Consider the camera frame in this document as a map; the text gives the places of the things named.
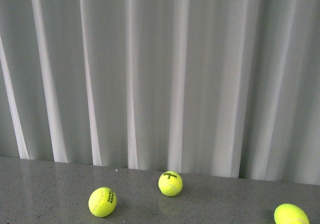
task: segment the gray countertop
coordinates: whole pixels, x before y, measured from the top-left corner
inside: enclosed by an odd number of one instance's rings
[[[0,224],[274,224],[282,203],[320,224],[320,186],[181,174],[182,191],[166,197],[161,173],[0,158]],[[88,208],[100,187],[117,196],[105,218]]]

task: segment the granite surface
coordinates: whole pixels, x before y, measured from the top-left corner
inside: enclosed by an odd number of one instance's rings
[[[0,224],[274,224],[282,203],[320,224],[320,186],[182,174],[175,197],[158,188],[161,172],[0,158]],[[105,218],[88,208],[109,187],[117,206]]]

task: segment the tennis ball seam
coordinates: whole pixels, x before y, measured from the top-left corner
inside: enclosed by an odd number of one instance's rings
[[[291,221],[298,221],[298,222],[301,222],[303,224],[306,224],[303,220],[301,220],[299,218],[291,218],[290,220],[287,220],[285,223],[290,223]]]
[[[175,191],[175,194],[176,194],[176,195],[178,194],[178,192],[177,192],[177,190],[176,190],[176,188],[175,188],[174,186],[172,186],[172,185],[169,184],[169,183],[166,183],[166,185],[169,185],[169,186]]]
[[[102,192],[102,196],[101,196],[99,202],[97,203],[97,205],[94,207],[94,209],[92,211],[93,213],[95,213],[96,208],[99,206],[100,202],[102,201],[102,198],[104,198],[105,192],[103,190],[101,190],[101,192]]]

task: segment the yellow tennis ball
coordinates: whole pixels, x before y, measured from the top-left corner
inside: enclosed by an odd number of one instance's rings
[[[300,208],[292,204],[282,204],[274,212],[276,224],[310,224],[308,217]]]
[[[88,204],[93,215],[103,218],[114,211],[117,197],[110,188],[98,188],[91,194]]]
[[[182,178],[176,172],[162,173],[159,178],[159,188],[163,194],[169,197],[177,195],[182,189]]]

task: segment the curtain fold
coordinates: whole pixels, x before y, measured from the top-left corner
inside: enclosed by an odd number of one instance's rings
[[[320,185],[320,0],[0,0],[0,155]]]

